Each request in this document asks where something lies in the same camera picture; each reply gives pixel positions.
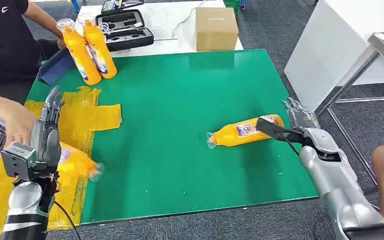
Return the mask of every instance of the human hand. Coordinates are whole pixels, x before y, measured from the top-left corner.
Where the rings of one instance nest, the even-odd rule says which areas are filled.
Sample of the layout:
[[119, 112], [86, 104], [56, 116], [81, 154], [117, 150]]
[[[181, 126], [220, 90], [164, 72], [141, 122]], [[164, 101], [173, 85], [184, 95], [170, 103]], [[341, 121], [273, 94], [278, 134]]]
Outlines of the human hand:
[[62, 48], [64, 48], [66, 46], [66, 43], [64, 42], [64, 40], [62, 38], [58, 39], [56, 44], [58, 45], [59, 49], [62, 49]]
[[18, 141], [24, 145], [30, 146], [33, 126], [37, 120], [33, 113], [18, 102], [8, 100], [4, 104], [6, 144]]

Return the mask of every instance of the floor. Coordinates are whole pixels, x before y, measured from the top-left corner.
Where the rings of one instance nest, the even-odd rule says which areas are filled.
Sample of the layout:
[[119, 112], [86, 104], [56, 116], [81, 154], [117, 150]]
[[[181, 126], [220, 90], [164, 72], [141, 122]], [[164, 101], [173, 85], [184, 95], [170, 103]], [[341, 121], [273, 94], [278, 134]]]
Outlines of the floor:
[[[174, 2], [151, 0], [145, 2]], [[86, 4], [98, 4], [88, 0]], [[38, 2], [55, 19], [76, 18], [69, 2]], [[312, 0], [247, 0], [247, 8], [237, 17], [239, 37], [245, 49], [267, 49], [281, 79], [289, 92], [295, 93], [283, 69], [314, 9]], [[34, 23], [27, 24], [36, 38], [52, 38]], [[353, 86], [346, 97], [384, 96], [384, 84]], [[355, 144], [370, 162], [371, 152], [384, 144], [384, 102], [343, 103], [334, 111], [344, 124]], [[322, 128], [331, 133], [349, 162], [364, 189], [374, 186], [369, 175], [358, 161], [339, 132], [332, 118], [322, 114]], [[368, 196], [379, 205], [377, 194]], [[114, 224], [81, 226], [84, 240], [331, 240], [334, 233], [326, 209], [318, 199], [289, 202], [247, 209], [214, 211], [147, 220], [131, 220]], [[51, 240], [77, 239], [72, 229], [51, 231]]]

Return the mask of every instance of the green table mat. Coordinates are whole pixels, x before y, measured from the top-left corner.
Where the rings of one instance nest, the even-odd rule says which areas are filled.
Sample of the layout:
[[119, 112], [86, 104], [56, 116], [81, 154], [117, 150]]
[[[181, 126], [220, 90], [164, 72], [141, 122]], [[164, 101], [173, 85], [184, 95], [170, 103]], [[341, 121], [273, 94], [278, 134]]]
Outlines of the green table mat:
[[224, 5], [226, 8], [233, 8], [234, 15], [238, 16], [241, 0], [224, 0]]
[[[115, 58], [118, 74], [93, 88], [121, 103], [120, 128], [95, 133], [81, 223], [289, 201], [316, 190], [288, 144], [273, 139], [209, 149], [206, 132], [266, 114], [286, 126], [287, 92], [264, 49]], [[84, 85], [76, 68], [60, 90]], [[36, 80], [29, 100], [50, 87]]]

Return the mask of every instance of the cardboard box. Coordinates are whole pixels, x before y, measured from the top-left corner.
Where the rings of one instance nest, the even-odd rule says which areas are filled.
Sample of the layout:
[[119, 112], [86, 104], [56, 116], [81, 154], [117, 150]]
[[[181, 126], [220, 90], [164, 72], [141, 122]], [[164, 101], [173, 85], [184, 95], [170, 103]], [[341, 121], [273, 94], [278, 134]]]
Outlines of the cardboard box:
[[198, 7], [196, 9], [196, 51], [235, 50], [238, 32], [233, 8]]

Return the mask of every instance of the robotic arm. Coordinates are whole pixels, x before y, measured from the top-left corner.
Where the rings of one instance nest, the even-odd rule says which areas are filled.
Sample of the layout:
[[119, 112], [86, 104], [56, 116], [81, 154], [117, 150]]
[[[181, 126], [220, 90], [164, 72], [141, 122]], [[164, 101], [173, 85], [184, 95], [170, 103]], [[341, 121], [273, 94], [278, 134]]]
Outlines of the robotic arm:
[[292, 129], [263, 118], [258, 119], [256, 128], [292, 148], [291, 143], [302, 145], [299, 159], [327, 206], [336, 239], [384, 240], [384, 218], [365, 198], [344, 151], [320, 129], [313, 112], [292, 98], [283, 103]]
[[3, 240], [44, 240], [47, 236], [48, 214], [55, 202], [59, 177], [61, 97], [57, 86], [49, 92], [34, 124], [30, 146], [15, 141], [1, 152], [6, 174], [16, 178], [8, 200]]

